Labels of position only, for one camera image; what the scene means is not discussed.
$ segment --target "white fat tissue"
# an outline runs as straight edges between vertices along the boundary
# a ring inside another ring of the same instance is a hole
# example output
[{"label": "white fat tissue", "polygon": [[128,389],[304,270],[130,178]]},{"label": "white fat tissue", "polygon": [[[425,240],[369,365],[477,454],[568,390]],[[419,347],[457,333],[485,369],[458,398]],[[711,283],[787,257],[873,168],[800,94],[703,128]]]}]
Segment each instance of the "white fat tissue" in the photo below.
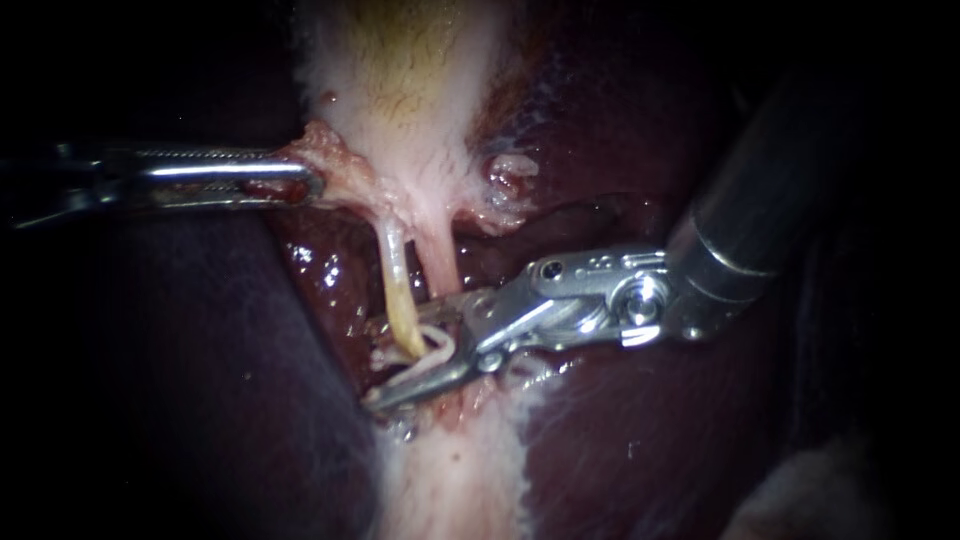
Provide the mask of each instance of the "white fat tissue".
[{"label": "white fat tissue", "polygon": [[405,381],[434,366],[439,366],[453,356],[453,352],[456,350],[456,343],[454,343],[453,337],[451,337],[450,334],[429,324],[421,324],[420,332],[424,337],[431,340],[435,344],[435,347],[419,360],[410,358],[400,347],[393,343],[377,348],[370,353],[370,367],[374,371],[383,370],[391,365],[411,366],[391,377],[386,384],[396,384]]},{"label": "white fat tissue", "polygon": [[[520,5],[344,0],[308,25],[307,61],[298,76],[311,120],[283,153],[326,179],[322,207],[350,208],[376,232],[387,318],[399,348],[376,351],[375,369],[418,359],[398,376],[410,377],[453,352],[449,335],[418,324],[404,243],[414,242],[431,297],[459,292],[453,219],[467,216],[499,235],[516,230],[531,209],[511,182],[538,174],[535,162],[494,158],[488,178],[489,156],[467,146],[494,81],[517,65],[510,37]],[[372,536],[532,536],[523,433],[559,378],[532,356],[517,365],[523,376],[484,377],[378,433],[383,476]]]},{"label": "white fat tissue", "polygon": [[534,356],[514,362],[525,374],[523,383],[498,383],[490,376],[471,383],[454,421],[427,408],[413,420],[415,436],[394,430],[379,434],[382,506],[371,537],[533,537],[533,518],[525,504],[529,448],[522,433],[559,378]]}]

